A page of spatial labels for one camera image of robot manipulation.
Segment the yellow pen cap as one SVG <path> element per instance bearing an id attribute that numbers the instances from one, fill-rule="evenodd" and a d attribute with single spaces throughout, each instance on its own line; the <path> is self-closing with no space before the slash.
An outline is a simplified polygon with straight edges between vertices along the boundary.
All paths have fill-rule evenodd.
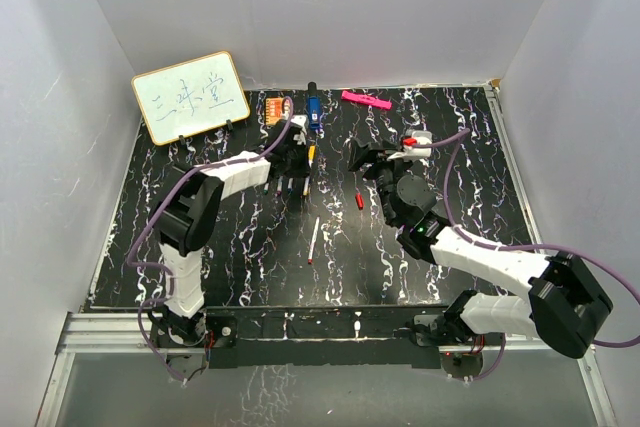
<path id="1" fill-rule="evenodd" d="M 311 145 L 309 147 L 309 153 L 308 153 L 309 166 L 311 166 L 313 164 L 314 157 L 315 157 L 315 150 L 316 150 L 316 146 L 315 145 Z"/>

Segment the red pen cap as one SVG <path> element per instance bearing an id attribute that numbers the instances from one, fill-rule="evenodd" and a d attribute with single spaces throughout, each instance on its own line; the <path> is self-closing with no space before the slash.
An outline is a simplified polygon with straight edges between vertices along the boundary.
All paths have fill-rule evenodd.
<path id="1" fill-rule="evenodd" d="M 355 201 L 356 201 L 356 204 L 357 204 L 358 209 L 359 209 L 359 210 L 363 210 L 363 208 L 364 208 L 364 202 L 363 202 L 363 198 L 362 198 L 362 196 L 361 196 L 361 194 L 360 194 L 360 193 L 356 193 L 356 194 L 355 194 Z"/>

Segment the white pen red tip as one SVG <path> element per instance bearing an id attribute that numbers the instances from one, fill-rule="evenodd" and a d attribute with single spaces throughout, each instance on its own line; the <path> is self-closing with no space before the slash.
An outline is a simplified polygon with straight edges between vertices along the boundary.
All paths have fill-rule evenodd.
<path id="1" fill-rule="evenodd" d="M 313 228 L 311 240 L 309 243 L 308 256 L 307 256 L 308 265 L 312 265 L 313 263 L 314 249 L 315 249 L 315 245 L 318 237 L 319 227 L 320 227 L 320 217 L 317 216 L 314 222 L 314 228 Z"/>

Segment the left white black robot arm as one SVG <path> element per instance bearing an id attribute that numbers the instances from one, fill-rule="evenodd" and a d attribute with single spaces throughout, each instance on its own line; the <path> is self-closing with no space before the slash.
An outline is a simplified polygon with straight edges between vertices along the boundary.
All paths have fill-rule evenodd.
<path id="1" fill-rule="evenodd" d="M 154 232 L 170 270 L 166 305 L 177 315 L 171 332 L 182 344 L 197 345 L 206 334 L 206 321 L 196 315 L 204 306 L 202 251 L 212 236 L 220 203 L 272 180 L 303 179 L 309 174 L 308 120 L 295 115 L 272 127 L 265 146 L 199 166 L 180 186 L 154 224 Z"/>

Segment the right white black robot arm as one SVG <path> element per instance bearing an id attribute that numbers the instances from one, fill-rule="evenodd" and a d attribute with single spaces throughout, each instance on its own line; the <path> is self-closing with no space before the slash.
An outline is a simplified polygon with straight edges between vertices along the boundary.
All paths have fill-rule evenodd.
<path id="1" fill-rule="evenodd" d="M 348 169 L 374 182 L 385 223 L 396 229 L 409 256 L 466 272 L 507 293 L 465 290 L 436 319 L 415 319 L 416 337 L 466 344 L 486 334 L 516 334 L 538 338 L 566 357 L 582 357 L 613 310 L 584 260 L 539 247 L 509 250 L 438 215 L 435 194 L 411 171 L 428 156 L 429 143 L 416 132 L 400 144 L 352 139 Z"/>

